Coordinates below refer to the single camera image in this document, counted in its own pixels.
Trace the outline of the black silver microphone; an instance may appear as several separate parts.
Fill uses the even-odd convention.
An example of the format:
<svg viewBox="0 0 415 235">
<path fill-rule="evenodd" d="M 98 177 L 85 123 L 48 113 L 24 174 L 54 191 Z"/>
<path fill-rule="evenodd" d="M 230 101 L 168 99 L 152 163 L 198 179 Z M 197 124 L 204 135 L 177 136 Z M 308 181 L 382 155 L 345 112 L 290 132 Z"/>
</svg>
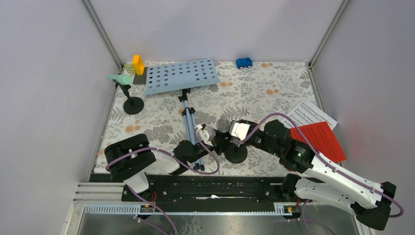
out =
<svg viewBox="0 0 415 235">
<path fill-rule="evenodd" d="M 221 118 L 216 122 L 216 129 L 221 133 L 226 133 L 231 128 L 231 121 L 225 118 Z"/>
</svg>

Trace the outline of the black microphone stand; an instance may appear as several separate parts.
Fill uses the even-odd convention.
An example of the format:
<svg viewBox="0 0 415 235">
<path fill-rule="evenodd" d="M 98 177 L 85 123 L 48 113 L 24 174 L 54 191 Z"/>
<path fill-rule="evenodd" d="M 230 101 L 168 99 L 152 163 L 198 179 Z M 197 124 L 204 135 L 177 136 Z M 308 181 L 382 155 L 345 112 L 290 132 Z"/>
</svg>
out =
<svg viewBox="0 0 415 235">
<path fill-rule="evenodd" d="M 121 88 L 123 94 L 127 97 L 127 100 L 123 104 L 124 112 L 129 115 L 140 113 L 144 108 L 144 102 L 139 97 L 130 96 L 129 89 L 131 88 L 131 85 L 122 85 L 119 82 L 116 82 L 116 84 Z"/>
<path fill-rule="evenodd" d="M 239 144 L 239 142 L 234 139 L 231 140 L 230 145 L 224 152 L 225 158 L 233 163 L 240 164 L 244 162 L 248 156 L 248 150 L 245 144 Z"/>
</svg>

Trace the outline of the white sheet music page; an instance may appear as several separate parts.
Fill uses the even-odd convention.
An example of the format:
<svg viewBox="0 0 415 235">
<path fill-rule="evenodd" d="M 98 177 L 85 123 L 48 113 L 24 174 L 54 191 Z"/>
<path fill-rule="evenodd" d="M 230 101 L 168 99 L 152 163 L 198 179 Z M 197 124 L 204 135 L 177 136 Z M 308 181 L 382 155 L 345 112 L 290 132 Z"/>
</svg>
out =
<svg viewBox="0 0 415 235">
<path fill-rule="evenodd" d="M 297 125 L 304 126 L 319 122 L 327 122 L 330 129 L 333 130 L 338 122 L 330 117 L 327 113 L 310 101 L 303 101 L 297 104 L 287 116 Z"/>
</svg>

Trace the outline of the red sheet music page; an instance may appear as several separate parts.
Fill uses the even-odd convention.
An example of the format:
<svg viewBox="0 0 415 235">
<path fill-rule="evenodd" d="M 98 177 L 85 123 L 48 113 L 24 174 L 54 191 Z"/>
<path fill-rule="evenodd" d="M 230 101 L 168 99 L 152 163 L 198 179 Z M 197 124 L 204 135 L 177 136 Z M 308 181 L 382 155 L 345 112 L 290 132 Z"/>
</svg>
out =
<svg viewBox="0 0 415 235">
<path fill-rule="evenodd" d="M 344 151 L 326 121 L 300 126 L 299 129 L 312 146 L 330 160 L 336 163 L 346 160 Z"/>
</svg>

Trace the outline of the light blue music stand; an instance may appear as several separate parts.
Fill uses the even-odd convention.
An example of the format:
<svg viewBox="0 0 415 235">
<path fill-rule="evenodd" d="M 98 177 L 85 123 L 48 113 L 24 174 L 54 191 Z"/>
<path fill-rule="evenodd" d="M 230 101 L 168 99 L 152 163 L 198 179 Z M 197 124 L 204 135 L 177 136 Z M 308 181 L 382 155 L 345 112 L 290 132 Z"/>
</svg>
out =
<svg viewBox="0 0 415 235">
<path fill-rule="evenodd" d="M 179 101 L 184 105 L 182 113 L 187 138 L 196 144 L 193 129 L 196 127 L 195 110 L 190 107 L 188 94 L 192 88 L 210 86 L 220 82 L 215 61 L 211 58 L 150 66 L 146 75 L 145 95 L 180 91 Z"/>
</svg>

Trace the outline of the mint green microphone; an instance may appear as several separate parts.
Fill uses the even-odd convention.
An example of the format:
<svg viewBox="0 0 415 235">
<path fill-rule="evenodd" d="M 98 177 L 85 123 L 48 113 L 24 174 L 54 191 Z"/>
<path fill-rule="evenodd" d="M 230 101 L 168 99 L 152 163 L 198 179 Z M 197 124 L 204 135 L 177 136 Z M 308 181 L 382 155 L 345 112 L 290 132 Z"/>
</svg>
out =
<svg viewBox="0 0 415 235">
<path fill-rule="evenodd" d="M 127 74 L 110 74 L 107 75 L 107 79 L 121 85 L 130 85 L 133 81 L 132 77 Z"/>
</svg>

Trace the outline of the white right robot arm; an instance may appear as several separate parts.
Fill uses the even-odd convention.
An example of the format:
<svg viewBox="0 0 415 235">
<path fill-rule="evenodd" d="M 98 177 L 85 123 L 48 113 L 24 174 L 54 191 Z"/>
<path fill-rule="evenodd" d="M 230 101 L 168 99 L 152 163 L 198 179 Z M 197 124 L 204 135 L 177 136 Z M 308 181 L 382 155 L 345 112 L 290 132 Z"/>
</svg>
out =
<svg viewBox="0 0 415 235">
<path fill-rule="evenodd" d="M 266 123 L 260 130 L 257 123 L 233 121 L 229 131 L 237 144 L 247 144 L 279 157 L 279 163 L 324 182 L 318 186 L 294 174 L 288 174 L 281 187 L 281 197 L 288 202 L 296 198 L 323 201 L 342 209 L 375 230 L 383 231 L 391 218 L 391 204 L 396 186 L 390 182 L 377 183 L 361 177 L 336 164 L 309 143 L 296 140 L 291 130 L 280 121 Z"/>
</svg>

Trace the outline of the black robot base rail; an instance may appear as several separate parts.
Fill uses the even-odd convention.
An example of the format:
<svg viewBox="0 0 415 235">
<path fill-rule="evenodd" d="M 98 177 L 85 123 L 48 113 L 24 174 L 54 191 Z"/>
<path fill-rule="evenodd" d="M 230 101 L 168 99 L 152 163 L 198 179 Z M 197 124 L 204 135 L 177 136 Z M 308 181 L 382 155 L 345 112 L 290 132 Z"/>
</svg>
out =
<svg viewBox="0 0 415 235">
<path fill-rule="evenodd" d="M 283 177 L 150 175 L 139 197 L 124 187 L 123 202 L 154 202 L 165 212 L 271 212 L 274 203 L 299 199 L 280 189 Z"/>
</svg>

